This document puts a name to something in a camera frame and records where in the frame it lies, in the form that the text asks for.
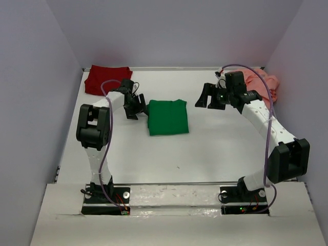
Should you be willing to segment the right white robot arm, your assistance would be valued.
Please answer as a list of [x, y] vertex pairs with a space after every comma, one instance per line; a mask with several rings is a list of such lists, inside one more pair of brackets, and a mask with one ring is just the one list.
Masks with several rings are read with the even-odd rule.
[[204, 84], [195, 106], [224, 110], [230, 105], [248, 119], [266, 140], [263, 169], [239, 178], [237, 185], [227, 195], [247, 201], [266, 186], [305, 175], [308, 170], [310, 143], [286, 130], [266, 107], [257, 91], [247, 90], [241, 71], [229, 72], [224, 76], [224, 86], [220, 83]]

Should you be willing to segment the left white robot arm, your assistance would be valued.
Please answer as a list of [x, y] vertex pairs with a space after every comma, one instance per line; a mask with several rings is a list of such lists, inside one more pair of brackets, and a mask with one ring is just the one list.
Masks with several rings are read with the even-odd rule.
[[118, 88], [105, 91], [105, 85], [116, 82], [117, 80], [111, 79], [100, 85], [104, 100], [92, 105], [81, 105], [76, 139], [87, 153], [91, 170], [90, 189], [83, 190], [84, 194], [119, 206], [113, 201], [113, 177], [107, 164], [107, 153], [113, 135], [113, 113], [123, 108], [126, 118], [130, 120], [137, 120], [138, 114], [149, 113], [144, 95], [137, 94], [138, 82], [123, 79], [118, 83]]

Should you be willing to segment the green t shirt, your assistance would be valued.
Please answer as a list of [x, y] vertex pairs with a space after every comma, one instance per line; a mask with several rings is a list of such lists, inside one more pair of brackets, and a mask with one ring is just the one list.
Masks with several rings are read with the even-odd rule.
[[178, 100], [150, 100], [148, 104], [150, 136], [188, 134], [187, 102]]

